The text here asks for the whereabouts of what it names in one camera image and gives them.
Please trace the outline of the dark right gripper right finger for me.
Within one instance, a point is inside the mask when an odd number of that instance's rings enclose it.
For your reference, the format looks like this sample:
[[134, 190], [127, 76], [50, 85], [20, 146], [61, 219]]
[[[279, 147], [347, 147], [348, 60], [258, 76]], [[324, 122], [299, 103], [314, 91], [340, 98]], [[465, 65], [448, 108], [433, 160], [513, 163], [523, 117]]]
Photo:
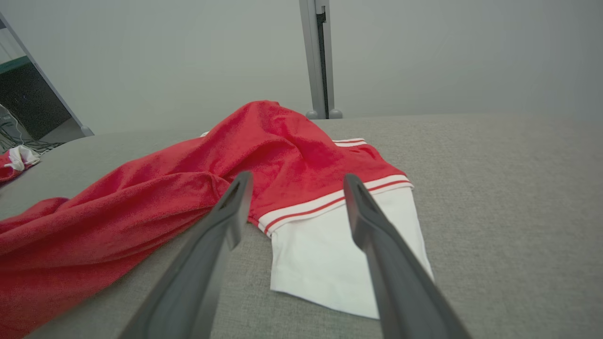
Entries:
[[355, 174], [344, 177], [351, 235], [367, 258], [384, 339], [472, 339]]

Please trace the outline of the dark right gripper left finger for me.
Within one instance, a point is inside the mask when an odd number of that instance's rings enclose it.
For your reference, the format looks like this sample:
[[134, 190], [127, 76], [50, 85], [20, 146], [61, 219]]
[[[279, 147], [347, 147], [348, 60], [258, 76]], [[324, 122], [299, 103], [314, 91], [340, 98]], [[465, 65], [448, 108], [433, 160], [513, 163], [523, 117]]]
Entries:
[[230, 252], [240, 243], [253, 175], [237, 175], [134, 314], [119, 339], [210, 339]]

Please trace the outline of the red jersey with white trim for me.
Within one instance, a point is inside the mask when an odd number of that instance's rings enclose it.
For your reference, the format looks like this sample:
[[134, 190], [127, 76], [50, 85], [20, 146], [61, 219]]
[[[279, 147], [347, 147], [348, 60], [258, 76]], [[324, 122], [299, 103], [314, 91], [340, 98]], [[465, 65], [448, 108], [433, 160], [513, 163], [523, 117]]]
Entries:
[[334, 141], [276, 102], [250, 102], [200, 137], [129, 161], [73, 198], [0, 221], [0, 339], [21, 339], [107, 288], [253, 174], [248, 221], [271, 238], [270, 288], [378, 318], [367, 258], [351, 238], [353, 173], [433, 276], [413, 185], [362, 138]]

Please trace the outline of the red shorts with white stripe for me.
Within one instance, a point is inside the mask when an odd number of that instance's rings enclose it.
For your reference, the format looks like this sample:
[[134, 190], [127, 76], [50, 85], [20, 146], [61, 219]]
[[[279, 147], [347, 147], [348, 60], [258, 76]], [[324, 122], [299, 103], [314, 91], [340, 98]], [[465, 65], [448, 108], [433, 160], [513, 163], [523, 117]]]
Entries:
[[0, 156], [0, 187], [15, 180], [28, 168], [41, 161], [40, 154], [27, 146], [18, 145]]

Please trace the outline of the grey slanted metal frame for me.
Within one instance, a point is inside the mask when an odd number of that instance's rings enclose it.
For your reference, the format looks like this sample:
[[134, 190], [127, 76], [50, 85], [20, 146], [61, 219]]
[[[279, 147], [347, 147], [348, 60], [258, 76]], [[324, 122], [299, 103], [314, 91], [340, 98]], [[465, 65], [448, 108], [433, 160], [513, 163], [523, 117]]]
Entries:
[[52, 92], [56, 95], [56, 97], [58, 98], [60, 103], [62, 103], [63, 107], [69, 112], [71, 118], [73, 118], [73, 120], [78, 124], [83, 135], [85, 137], [93, 137], [95, 135], [93, 133], [93, 131], [87, 125], [84, 125], [80, 121], [80, 119], [73, 113], [73, 110], [69, 107], [69, 105], [67, 105], [66, 101], [63, 99], [62, 95], [60, 95], [58, 90], [55, 88], [54, 84], [52, 84], [50, 82], [50, 80], [48, 79], [48, 76], [44, 73], [43, 69], [41, 69], [41, 67], [39, 66], [36, 59], [32, 56], [32, 54], [30, 53], [30, 51], [28, 50], [26, 45], [24, 45], [21, 38], [17, 35], [14, 28], [11, 26], [11, 24], [8, 22], [7, 18], [3, 15], [3, 13], [1, 11], [0, 11], [0, 21], [2, 21], [2, 23], [6, 26], [6, 28], [9, 30], [9, 32], [12, 34], [12, 36], [16, 40], [17, 44], [19, 45], [19, 47], [21, 47], [21, 49], [26, 54], [26, 56], [28, 56], [30, 62], [32, 62], [32, 64], [36, 67], [37, 71], [43, 77], [43, 79], [45, 80], [45, 82], [47, 83], [49, 88], [52, 90]]

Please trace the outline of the dark board behind frame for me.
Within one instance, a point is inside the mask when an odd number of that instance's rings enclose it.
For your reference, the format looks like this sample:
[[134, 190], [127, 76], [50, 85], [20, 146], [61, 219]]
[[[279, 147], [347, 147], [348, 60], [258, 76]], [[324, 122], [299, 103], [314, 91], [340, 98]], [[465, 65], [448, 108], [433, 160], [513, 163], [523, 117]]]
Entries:
[[0, 64], [0, 105], [35, 140], [71, 118], [27, 56]]

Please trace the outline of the grey partition post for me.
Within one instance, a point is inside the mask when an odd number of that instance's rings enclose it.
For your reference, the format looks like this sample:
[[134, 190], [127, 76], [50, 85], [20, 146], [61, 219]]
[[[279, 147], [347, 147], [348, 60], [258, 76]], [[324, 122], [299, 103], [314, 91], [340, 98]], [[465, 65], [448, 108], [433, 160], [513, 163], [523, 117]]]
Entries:
[[312, 109], [328, 119], [334, 107], [330, 0], [299, 0]]

